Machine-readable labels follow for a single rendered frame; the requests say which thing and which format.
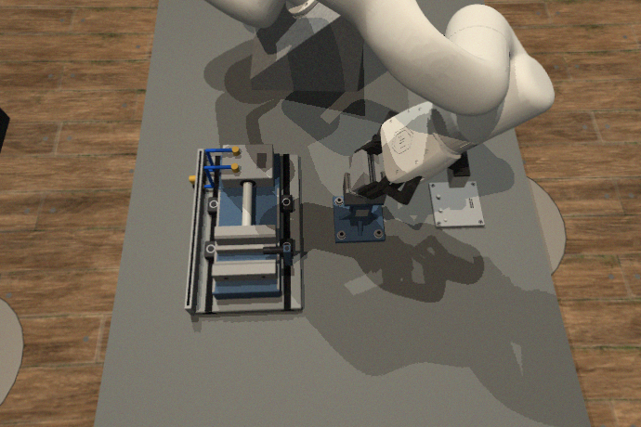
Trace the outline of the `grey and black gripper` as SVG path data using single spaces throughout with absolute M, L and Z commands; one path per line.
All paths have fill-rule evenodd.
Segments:
M 359 195 L 373 200 L 386 194 L 408 205 L 418 185 L 461 158 L 461 153 L 453 151 L 440 139 L 432 119 L 434 106 L 427 101 L 401 113 L 390 110 L 372 141 L 355 150 L 356 153 L 363 149 L 369 155 L 383 152 L 386 174 L 380 182 L 373 181 L 360 188 Z M 399 191 L 403 183 L 405 185 Z

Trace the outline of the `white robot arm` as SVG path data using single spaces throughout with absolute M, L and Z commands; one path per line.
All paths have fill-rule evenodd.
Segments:
M 469 179 L 467 150 L 545 113 L 555 101 L 545 69 L 490 6 L 463 7 L 444 36 L 415 0 L 204 1 L 256 28 L 271 26 L 285 2 L 295 16 L 320 2 L 349 20 L 398 82 L 436 105 L 432 119 L 440 139 L 462 153 L 447 168 L 449 188 L 464 188 Z

